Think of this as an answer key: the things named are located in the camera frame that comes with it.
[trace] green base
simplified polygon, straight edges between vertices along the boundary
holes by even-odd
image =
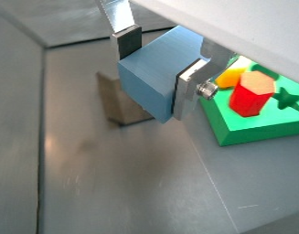
[[[283,76],[277,80],[277,92],[279,87],[299,95],[299,84]],[[219,90],[214,100],[200,99],[220,146],[299,134],[299,111],[291,107],[281,110],[278,100],[271,98],[261,114],[245,118],[228,107],[231,93],[232,90]]]

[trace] gray floor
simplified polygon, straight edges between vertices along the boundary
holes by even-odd
[[[299,136],[219,147],[199,106],[183,122],[107,122],[108,43],[48,52],[43,233],[242,233],[298,212]]]

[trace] red hexagon block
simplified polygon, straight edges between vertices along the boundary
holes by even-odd
[[[231,109],[243,117],[261,113],[275,92],[275,81],[261,71],[242,74],[230,99]]]

